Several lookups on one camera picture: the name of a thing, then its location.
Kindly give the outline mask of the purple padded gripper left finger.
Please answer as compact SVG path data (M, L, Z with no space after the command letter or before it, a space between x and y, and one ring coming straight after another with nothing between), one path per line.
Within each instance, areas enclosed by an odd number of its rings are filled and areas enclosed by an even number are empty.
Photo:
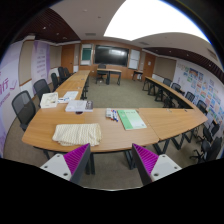
M65 155L56 154L41 169L78 184L88 164L90 157L90 144L80 146Z

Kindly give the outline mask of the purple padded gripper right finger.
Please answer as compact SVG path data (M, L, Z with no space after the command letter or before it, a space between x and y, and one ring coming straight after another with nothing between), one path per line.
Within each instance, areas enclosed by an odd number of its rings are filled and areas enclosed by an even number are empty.
M131 151L143 185L181 170L166 154L157 155L137 144L132 144Z

